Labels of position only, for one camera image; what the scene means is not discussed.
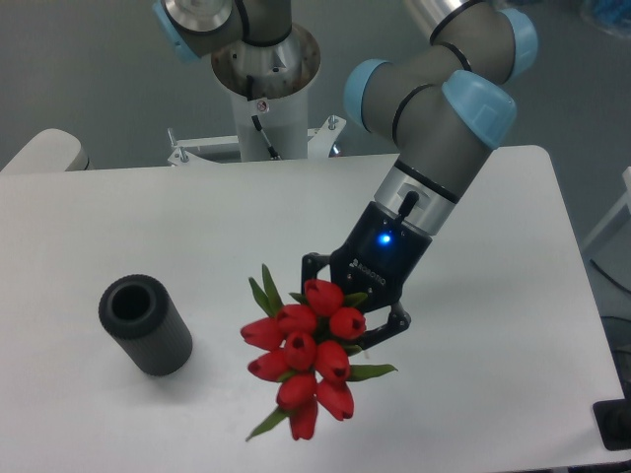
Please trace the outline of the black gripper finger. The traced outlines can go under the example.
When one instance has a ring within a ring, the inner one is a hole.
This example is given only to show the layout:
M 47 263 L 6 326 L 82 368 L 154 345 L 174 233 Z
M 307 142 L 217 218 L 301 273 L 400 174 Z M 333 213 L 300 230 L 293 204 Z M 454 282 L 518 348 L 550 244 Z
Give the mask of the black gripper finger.
M 330 256 L 328 254 L 320 254 L 310 252 L 302 257 L 301 266 L 301 292 L 306 291 L 306 284 L 309 280 L 315 279 L 320 270 L 328 266 Z
M 385 324 L 366 331 L 356 342 L 362 349 L 367 350 L 386 340 L 404 332 L 411 324 L 411 316 L 404 309 L 401 302 L 397 302 L 390 307 L 390 311 Z

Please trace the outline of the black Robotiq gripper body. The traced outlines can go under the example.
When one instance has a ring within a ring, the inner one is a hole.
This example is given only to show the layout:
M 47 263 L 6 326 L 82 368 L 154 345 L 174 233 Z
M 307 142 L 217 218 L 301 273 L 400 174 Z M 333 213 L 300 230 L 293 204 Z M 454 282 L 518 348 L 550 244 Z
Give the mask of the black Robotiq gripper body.
M 431 242 L 429 235 L 371 202 L 342 246 L 331 253 L 331 282 L 346 295 L 365 293 L 363 312 L 395 304 Z

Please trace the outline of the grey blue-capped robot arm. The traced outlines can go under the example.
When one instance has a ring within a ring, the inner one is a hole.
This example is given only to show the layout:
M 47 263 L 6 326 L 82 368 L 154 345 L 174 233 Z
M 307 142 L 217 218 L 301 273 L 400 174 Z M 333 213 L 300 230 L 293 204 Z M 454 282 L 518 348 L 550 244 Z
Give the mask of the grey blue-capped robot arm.
M 359 64 L 344 88 L 347 115 L 390 140 L 398 158 L 344 243 L 302 262 L 304 281 L 328 268 L 359 309 L 389 308 L 387 322 L 355 335 L 367 349 L 406 330 L 405 280 L 504 140 L 517 108 L 503 85 L 534 62 L 530 19 L 485 1 L 411 1 L 429 47 L 406 64 Z M 158 1 L 154 14 L 184 61 L 207 58 L 229 93 L 245 162 L 304 159 L 307 90 L 320 66 L 313 36 L 288 1 Z

